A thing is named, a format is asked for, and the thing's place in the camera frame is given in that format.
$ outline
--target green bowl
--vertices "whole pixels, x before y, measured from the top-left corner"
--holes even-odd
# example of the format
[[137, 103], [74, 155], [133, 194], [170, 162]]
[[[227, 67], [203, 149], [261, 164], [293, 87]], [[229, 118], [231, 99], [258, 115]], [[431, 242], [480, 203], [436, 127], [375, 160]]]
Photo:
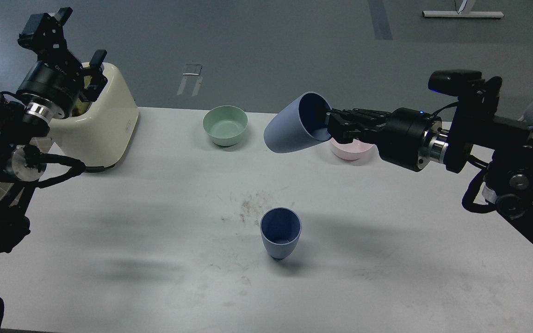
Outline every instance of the green bowl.
[[248, 126], [248, 116], [239, 107], [223, 105], [207, 112], [203, 128], [218, 146], [233, 146], [242, 139]]

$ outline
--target blue cup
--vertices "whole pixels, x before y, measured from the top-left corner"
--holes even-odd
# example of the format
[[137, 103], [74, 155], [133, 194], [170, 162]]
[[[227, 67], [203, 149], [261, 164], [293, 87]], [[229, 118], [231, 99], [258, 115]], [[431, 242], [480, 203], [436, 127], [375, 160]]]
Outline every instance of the blue cup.
[[260, 235], [267, 253], [275, 259], [283, 259], [296, 248], [302, 233], [302, 221], [288, 208], [273, 208], [260, 220]]
[[324, 97], [315, 92], [292, 101], [266, 127], [266, 146], [275, 153], [287, 153], [328, 141], [326, 124], [316, 120], [316, 111], [322, 107], [330, 110]]

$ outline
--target pink bowl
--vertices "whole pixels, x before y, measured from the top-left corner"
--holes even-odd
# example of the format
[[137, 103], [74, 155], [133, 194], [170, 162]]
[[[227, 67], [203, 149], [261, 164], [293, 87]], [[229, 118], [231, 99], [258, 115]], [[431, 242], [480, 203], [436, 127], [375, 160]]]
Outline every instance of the pink bowl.
[[330, 149], [332, 152], [343, 160], [359, 160], [365, 156], [368, 150], [373, 147], [370, 143], [353, 140], [352, 143], [341, 145], [334, 138], [330, 139]]

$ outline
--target table surface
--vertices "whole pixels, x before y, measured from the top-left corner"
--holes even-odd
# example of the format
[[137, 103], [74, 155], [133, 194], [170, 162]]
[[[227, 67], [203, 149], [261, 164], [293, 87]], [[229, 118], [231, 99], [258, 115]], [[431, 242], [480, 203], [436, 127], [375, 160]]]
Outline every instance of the table surface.
[[[375, 147], [346, 162], [329, 142], [275, 154], [262, 140], [273, 114], [248, 114], [243, 141], [221, 148], [206, 111], [140, 109], [114, 169], [34, 195], [32, 233], [0, 254], [4, 327], [533, 332], [533, 246], [460, 206], [473, 166], [413, 173]], [[303, 222], [282, 261], [258, 228], [278, 206]]]

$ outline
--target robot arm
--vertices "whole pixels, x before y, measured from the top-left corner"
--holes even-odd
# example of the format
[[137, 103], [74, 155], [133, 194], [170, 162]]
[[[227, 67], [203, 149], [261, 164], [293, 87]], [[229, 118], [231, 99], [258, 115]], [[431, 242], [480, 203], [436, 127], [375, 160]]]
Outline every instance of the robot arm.
[[[458, 98], [450, 130], [441, 127], [440, 109], [433, 114], [407, 108], [394, 112], [352, 109], [316, 111], [339, 143], [353, 139], [378, 146], [387, 162], [421, 171], [429, 161], [459, 173], [466, 162], [480, 168], [471, 181], [463, 207], [474, 213], [497, 211], [533, 243], [533, 125], [495, 116], [501, 78], [488, 81], [472, 70], [442, 70], [429, 79], [429, 89]], [[472, 146], [494, 150], [490, 163], [470, 154]], [[487, 204], [474, 203], [484, 183]]]
[[[102, 74], [105, 50], [97, 50], [86, 68], [68, 50], [63, 25], [71, 13], [71, 8], [61, 8], [55, 14], [30, 17], [18, 44], [34, 51], [37, 62], [16, 93], [0, 92], [0, 182], [13, 183], [0, 200], [0, 253], [10, 252], [30, 233], [25, 213], [36, 188], [58, 184], [85, 170], [80, 160], [42, 154], [30, 145], [32, 138], [48, 134], [52, 118], [69, 117], [78, 99], [95, 101], [107, 82]], [[20, 103], [7, 100], [5, 95]], [[65, 175], [39, 181], [49, 163], [70, 169]], [[11, 206], [18, 197], [17, 204]]]

